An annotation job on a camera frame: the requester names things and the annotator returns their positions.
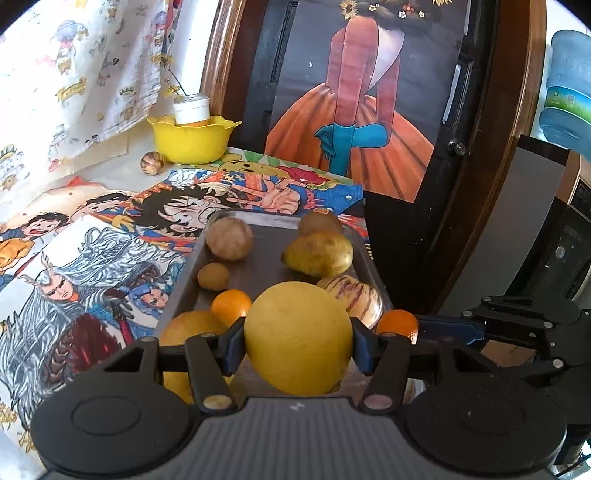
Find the black door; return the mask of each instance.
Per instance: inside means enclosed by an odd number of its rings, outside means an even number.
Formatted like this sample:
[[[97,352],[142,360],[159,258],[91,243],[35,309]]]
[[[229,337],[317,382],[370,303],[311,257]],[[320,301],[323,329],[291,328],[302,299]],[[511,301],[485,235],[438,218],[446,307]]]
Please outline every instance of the black door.
[[[312,1],[331,7],[339,4],[338,0]],[[269,0],[252,69],[244,125],[232,139],[234,147],[256,152],[265,150],[272,116],[277,119],[274,107],[275,110],[283,107],[280,105],[282,99],[275,104],[275,96],[297,7],[297,0]],[[415,202],[407,203],[370,192],[365,195],[365,217],[374,260],[397,308],[421,310],[421,279],[415,272],[420,269],[438,233],[466,154],[485,86],[496,1],[469,0],[468,9],[465,35],[456,43],[459,59],[446,113],[439,132],[435,130],[432,135],[436,137],[436,141],[432,140],[433,156]],[[406,65],[409,64],[412,64],[411,59],[407,60]],[[415,68],[420,71],[418,62]],[[418,110],[427,109],[429,91],[424,89],[423,95],[397,99],[397,105],[404,102],[407,106],[416,105]]]

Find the brown kiwi fruit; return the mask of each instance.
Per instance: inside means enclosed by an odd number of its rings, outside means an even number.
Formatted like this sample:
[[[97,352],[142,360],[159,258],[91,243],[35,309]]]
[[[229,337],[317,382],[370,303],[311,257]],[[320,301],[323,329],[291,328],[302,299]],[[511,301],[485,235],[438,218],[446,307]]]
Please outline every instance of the brown kiwi fruit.
[[[210,263],[199,270],[197,281],[205,290],[226,290],[230,283],[230,272],[221,263]]]
[[[300,236],[316,232],[333,232],[343,234],[340,220],[332,212],[310,212],[302,217],[298,226]]]

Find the painting of woman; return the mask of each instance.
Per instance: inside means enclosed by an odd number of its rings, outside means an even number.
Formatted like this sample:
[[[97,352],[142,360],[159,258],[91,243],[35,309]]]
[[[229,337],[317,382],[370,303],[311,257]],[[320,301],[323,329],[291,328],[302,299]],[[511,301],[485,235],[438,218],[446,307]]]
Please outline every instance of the painting of woman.
[[[265,153],[413,203],[434,147],[395,110],[400,52],[405,41],[429,32],[446,3],[343,0],[347,24],[332,38],[325,83],[281,117]]]

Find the scalloped yellow bowl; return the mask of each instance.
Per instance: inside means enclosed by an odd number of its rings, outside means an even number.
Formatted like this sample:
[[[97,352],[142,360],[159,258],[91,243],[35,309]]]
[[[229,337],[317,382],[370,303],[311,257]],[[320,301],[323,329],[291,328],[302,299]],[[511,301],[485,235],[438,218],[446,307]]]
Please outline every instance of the scalloped yellow bowl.
[[[156,150],[173,163],[201,165],[224,155],[233,130],[242,122],[212,116],[212,124],[203,127],[178,127],[174,116],[148,117],[154,130]]]

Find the white patterned curtain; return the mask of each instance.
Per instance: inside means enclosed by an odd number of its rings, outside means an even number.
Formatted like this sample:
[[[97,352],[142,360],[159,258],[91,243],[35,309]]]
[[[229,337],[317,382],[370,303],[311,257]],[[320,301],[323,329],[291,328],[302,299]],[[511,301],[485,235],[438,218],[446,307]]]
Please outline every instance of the white patterned curtain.
[[[0,204],[147,116],[178,3],[41,0],[0,37]]]

